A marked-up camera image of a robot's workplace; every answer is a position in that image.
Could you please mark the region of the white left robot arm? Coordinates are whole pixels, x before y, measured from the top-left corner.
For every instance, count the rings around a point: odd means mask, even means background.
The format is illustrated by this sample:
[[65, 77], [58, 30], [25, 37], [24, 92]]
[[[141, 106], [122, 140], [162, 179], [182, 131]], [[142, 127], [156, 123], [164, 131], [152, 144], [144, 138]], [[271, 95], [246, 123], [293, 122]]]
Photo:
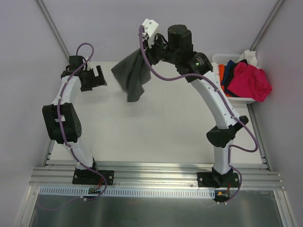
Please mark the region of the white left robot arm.
[[99, 65], [97, 73], [95, 75], [89, 61], [83, 56], [70, 56], [69, 65], [61, 74], [61, 86], [56, 98], [42, 108], [49, 138], [66, 148], [76, 162], [76, 170], [84, 171], [83, 178], [88, 183], [99, 180], [99, 171], [81, 139], [82, 126], [73, 104], [78, 92], [107, 85]]

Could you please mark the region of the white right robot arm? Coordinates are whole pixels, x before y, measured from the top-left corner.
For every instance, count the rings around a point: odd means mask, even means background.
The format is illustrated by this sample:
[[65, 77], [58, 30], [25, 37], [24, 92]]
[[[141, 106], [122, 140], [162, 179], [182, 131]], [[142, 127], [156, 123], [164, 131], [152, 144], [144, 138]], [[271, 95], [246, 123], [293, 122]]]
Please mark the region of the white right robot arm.
[[214, 165], [211, 172], [200, 174], [202, 185], [226, 187], [236, 176], [230, 165], [230, 150], [239, 130], [248, 123], [247, 116], [240, 116], [232, 107], [219, 84], [213, 66], [205, 54], [194, 51], [192, 33], [185, 25], [172, 25], [168, 37], [157, 33], [157, 28], [139, 28], [140, 49], [148, 67], [159, 61], [175, 66], [178, 77], [185, 78], [203, 98], [213, 115], [216, 125], [206, 134], [214, 148]]

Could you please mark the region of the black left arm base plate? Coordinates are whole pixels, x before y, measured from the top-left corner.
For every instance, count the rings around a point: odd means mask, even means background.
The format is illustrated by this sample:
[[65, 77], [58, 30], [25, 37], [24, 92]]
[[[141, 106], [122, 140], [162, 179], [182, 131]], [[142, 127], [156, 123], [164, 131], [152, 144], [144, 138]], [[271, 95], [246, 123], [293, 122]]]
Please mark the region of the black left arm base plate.
[[72, 179], [72, 184], [75, 185], [98, 185], [101, 181], [101, 185], [105, 185], [104, 179], [107, 185], [113, 185], [114, 171], [113, 170], [99, 170], [99, 174], [93, 173], [90, 170], [79, 170], [75, 169]]

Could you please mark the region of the dark grey t shirt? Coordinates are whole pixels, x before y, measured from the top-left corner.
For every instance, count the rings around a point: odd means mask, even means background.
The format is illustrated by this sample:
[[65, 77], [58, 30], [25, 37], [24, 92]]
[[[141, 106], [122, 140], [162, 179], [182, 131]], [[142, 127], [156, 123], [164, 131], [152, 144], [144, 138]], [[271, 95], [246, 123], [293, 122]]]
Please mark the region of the dark grey t shirt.
[[129, 103], [140, 99], [144, 93], [143, 85], [151, 79], [151, 71], [140, 49], [121, 60], [111, 69], [111, 72], [121, 89], [126, 92]]

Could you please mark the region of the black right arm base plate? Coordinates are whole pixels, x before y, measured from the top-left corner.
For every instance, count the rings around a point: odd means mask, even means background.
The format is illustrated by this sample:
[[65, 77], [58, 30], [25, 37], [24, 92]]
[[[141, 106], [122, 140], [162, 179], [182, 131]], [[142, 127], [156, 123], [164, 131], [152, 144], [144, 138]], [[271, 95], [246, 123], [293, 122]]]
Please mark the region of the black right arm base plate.
[[238, 188], [240, 185], [240, 180], [237, 173], [221, 175], [212, 172], [198, 172], [197, 183], [198, 187]]

